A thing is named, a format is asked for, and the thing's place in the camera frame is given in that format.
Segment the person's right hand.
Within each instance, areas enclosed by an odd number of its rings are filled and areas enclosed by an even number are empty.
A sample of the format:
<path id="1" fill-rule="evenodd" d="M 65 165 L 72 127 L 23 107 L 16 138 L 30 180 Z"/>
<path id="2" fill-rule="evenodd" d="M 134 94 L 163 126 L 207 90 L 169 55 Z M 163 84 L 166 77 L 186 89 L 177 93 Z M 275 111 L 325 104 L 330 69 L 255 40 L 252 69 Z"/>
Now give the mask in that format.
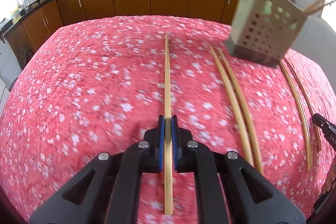
<path id="1" fill-rule="evenodd" d="M 322 186 L 322 193 L 325 194 L 335 188 L 335 159 L 333 160 L 330 169 L 327 173 L 326 180 Z"/>

